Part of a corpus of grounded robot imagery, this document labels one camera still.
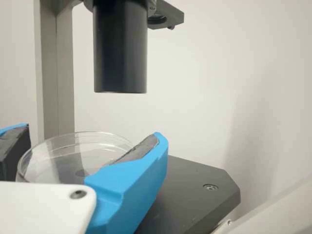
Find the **metal screw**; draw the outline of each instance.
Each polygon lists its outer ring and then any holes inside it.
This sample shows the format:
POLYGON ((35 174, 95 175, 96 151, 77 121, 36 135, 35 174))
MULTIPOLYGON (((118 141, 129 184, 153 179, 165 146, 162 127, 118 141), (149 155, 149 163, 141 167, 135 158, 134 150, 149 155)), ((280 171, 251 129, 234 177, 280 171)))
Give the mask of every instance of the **metal screw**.
POLYGON ((203 187, 209 191, 217 191, 219 189, 218 186, 213 184, 205 184, 203 187))
POLYGON ((74 191, 72 194, 70 194, 70 198, 71 199, 80 199, 80 198, 83 198, 86 195, 87 195, 86 191, 77 190, 77 191, 74 191))

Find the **gray metal pillar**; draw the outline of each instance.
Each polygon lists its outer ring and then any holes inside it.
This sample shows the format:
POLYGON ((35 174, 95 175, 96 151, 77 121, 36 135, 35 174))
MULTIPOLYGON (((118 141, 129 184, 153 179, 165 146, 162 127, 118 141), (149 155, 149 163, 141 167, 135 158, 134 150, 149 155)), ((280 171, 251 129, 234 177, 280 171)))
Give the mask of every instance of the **gray metal pillar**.
POLYGON ((40 35, 36 44, 41 45, 41 64, 37 66, 42 70, 42 93, 38 95, 42 95, 43 135, 47 139, 75 131, 72 8, 81 1, 38 1, 34 2, 40 8, 40 27, 35 32, 40 35))

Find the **white wall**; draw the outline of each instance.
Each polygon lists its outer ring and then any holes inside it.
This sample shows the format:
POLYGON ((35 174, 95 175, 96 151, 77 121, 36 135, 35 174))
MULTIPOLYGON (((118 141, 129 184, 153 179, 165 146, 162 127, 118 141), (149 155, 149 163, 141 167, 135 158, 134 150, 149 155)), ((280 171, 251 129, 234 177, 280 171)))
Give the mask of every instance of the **white wall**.
POLYGON ((33 0, 1 1, 0 128, 29 123, 33 145, 40 135, 36 82, 40 72, 36 71, 34 24, 37 16, 33 0))
POLYGON ((149 31, 148 93, 93 92, 92 15, 73 11, 75 125, 226 169, 242 215, 312 171, 312 1, 170 0, 174 31, 149 31))

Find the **black objective lens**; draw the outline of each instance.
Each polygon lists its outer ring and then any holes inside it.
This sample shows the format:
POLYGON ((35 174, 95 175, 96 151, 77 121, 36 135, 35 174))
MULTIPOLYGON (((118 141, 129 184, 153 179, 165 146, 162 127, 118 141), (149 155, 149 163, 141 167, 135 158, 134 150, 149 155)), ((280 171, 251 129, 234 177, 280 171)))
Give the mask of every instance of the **black objective lens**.
POLYGON ((95 92, 146 93, 147 0, 94 0, 95 92))

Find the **petri dish lid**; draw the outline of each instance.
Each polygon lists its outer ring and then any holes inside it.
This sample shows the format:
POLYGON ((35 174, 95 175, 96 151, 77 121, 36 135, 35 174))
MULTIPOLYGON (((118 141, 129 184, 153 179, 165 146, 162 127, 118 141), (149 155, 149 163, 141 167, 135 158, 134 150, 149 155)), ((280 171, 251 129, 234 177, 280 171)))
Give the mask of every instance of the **petri dish lid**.
POLYGON ((18 163, 16 181, 84 184, 84 178, 132 149, 130 141, 104 132, 56 136, 28 150, 18 163))

